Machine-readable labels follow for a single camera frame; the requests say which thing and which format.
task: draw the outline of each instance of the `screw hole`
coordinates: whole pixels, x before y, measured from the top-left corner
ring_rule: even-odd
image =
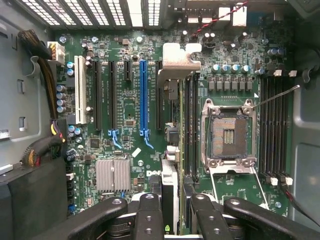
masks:
[[[214,231],[214,233],[217,234],[217,235],[220,234],[220,229],[219,229],[219,228],[215,228],[215,229],[213,229],[213,231]]]
[[[147,228],[146,230],[144,230],[146,234],[151,234],[152,233],[152,229],[151,228]]]

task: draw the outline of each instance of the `motherboard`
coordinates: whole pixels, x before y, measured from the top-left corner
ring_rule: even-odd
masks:
[[[283,74],[277,78],[277,71],[293,67],[286,48],[293,37],[289,26],[257,20],[237,33],[204,30],[196,37],[188,28],[57,32],[56,40],[65,40],[57,98],[59,118],[68,126],[70,214],[108,197],[130,202],[134,194],[149,192],[150,177],[161,174],[165,159],[175,161],[178,172],[182,164],[180,174],[193,177],[195,190],[220,204],[231,197],[258,205],[266,200],[271,211],[287,216],[288,200],[266,175],[290,169],[291,96],[261,105],[255,115],[232,106],[255,106],[291,87]],[[191,56],[200,61],[200,70],[159,91],[163,45],[179,43],[184,49],[192,42],[202,45]],[[208,102],[225,107],[216,115],[206,113]],[[265,146],[275,149],[269,154]],[[268,167],[265,153],[282,159],[281,170]],[[207,157],[249,156],[257,158],[257,174],[210,174],[206,167]]]

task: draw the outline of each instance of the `blue pcie slot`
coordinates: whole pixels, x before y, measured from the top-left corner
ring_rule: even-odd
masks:
[[[154,149],[149,143],[148,129],[148,69],[147,61],[140,60],[140,136],[147,146]]]

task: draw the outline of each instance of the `green circuit board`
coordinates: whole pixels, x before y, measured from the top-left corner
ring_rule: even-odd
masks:
[[[182,29],[173,29],[170,31],[71,31],[60,32],[59,36],[66,36],[67,42],[65,46],[66,62],[73,62],[74,56],[86,55],[83,51],[81,43],[87,43],[89,50],[93,51],[94,58],[101,63],[101,79],[102,79],[102,129],[101,131],[94,130],[94,124],[91,121],[90,114],[87,115],[87,124],[82,125],[82,141],[77,143],[75,138],[68,140],[68,149],[76,149],[77,158],[72,163],[74,172],[74,205],[75,213],[89,208],[99,201],[110,197],[119,196],[131,200],[132,195],[139,192],[149,191],[149,178],[151,174],[156,174],[161,170],[161,159],[165,157],[167,142],[165,140],[164,130],[156,130],[156,61],[162,60],[162,46],[164,43],[181,43],[180,35]],[[292,31],[287,28],[285,23],[262,29],[260,26],[254,26],[247,29],[249,37],[239,44],[238,49],[232,51],[226,50],[224,45],[224,31],[215,31],[215,48],[206,49],[203,52],[195,55],[196,60],[201,61],[201,71],[198,81],[198,109],[202,109],[207,98],[213,100],[216,105],[242,105],[246,99],[252,99],[254,104],[260,101],[260,79],[255,75],[255,69],[258,67],[266,68],[267,50],[272,47],[282,47],[285,49],[286,43],[291,40]],[[98,42],[93,42],[92,38],[97,37]],[[137,37],[142,37],[142,43],[137,42]],[[123,44],[123,40],[128,40],[128,44]],[[147,106],[148,106],[148,128],[150,129],[149,142],[154,146],[154,149],[145,144],[144,138],[140,136],[140,85],[139,85],[139,61],[134,61],[133,56],[139,59],[147,60],[147,75],[148,75],[148,91],[147,91]],[[277,68],[278,65],[284,64],[290,69],[290,53],[287,52],[282,61],[277,59],[270,60]],[[131,81],[124,80],[124,60],[130,60],[132,63]],[[130,159],[130,179],[131,190],[126,192],[108,192],[103,193],[97,190],[95,185],[96,177],[96,161],[101,159],[112,158],[115,151],[119,149],[113,144],[112,138],[108,136],[110,129],[109,114],[109,82],[108,82],[108,61],[114,61],[117,66],[117,99],[114,103],[117,111],[117,126],[119,129],[118,141],[123,146],[122,155]],[[219,65],[248,65],[250,71],[248,74],[243,73],[228,73],[228,74],[213,74],[213,64]],[[68,83],[66,68],[58,68],[57,82],[61,85]],[[239,90],[237,89],[209,89],[208,78],[214,78],[215,81],[221,79],[222,82],[248,82],[252,83],[252,89]],[[86,99],[87,106],[93,105],[94,83],[90,70],[86,74]],[[179,124],[180,112],[179,101],[172,102],[165,99],[162,104],[163,123],[174,122]],[[67,118],[68,114],[75,112],[75,94],[68,91],[66,96],[66,112],[61,114],[61,118]],[[248,136],[251,133],[251,124],[248,125]],[[259,149],[259,125],[257,126],[256,150]],[[251,151],[251,138],[247,138],[248,150]],[[132,153],[140,149],[140,152],[135,157]],[[86,156],[91,158],[90,164],[86,163]],[[143,165],[138,165],[138,161],[143,161]],[[205,173],[205,169],[199,161],[199,184],[196,185],[196,191],[199,193],[213,194],[213,186],[211,177]],[[249,200],[255,204],[262,203],[262,195],[258,187],[257,180],[253,175],[222,175],[214,177],[217,200],[223,203],[224,200],[230,197],[240,197]],[[289,202],[277,187],[262,184],[265,191],[269,208],[283,216],[288,213]],[[275,207],[275,203],[280,202],[282,206]]]

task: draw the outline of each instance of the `white pci slot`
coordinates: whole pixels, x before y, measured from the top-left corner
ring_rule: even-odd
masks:
[[[75,81],[75,123],[86,124],[86,59],[83,56],[74,56],[74,81]]]

